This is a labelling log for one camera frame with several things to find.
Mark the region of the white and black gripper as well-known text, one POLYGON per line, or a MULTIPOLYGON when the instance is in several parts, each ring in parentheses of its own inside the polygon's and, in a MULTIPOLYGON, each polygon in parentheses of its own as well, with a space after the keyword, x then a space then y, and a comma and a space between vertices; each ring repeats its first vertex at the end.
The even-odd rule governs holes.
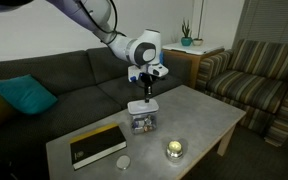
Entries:
POLYGON ((141 80, 144 83, 145 103, 149 103, 152 94, 151 85, 156 79, 167 75, 168 72, 169 70, 161 63, 143 66, 132 65, 128 68, 128 80, 130 82, 141 80))

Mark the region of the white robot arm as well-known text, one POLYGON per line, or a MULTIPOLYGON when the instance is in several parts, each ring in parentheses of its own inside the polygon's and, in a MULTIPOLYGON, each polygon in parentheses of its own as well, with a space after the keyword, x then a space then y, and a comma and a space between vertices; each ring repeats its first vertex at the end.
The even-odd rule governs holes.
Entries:
POLYGON ((108 20, 111 9, 117 14, 113 0, 46 0, 71 20, 91 31, 107 45, 119 59, 128 61, 128 79, 141 79, 145 86, 145 102, 150 101, 155 79, 165 76, 169 70, 161 63, 161 34, 146 29, 141 36, 132 39, 111 28, 108 20))

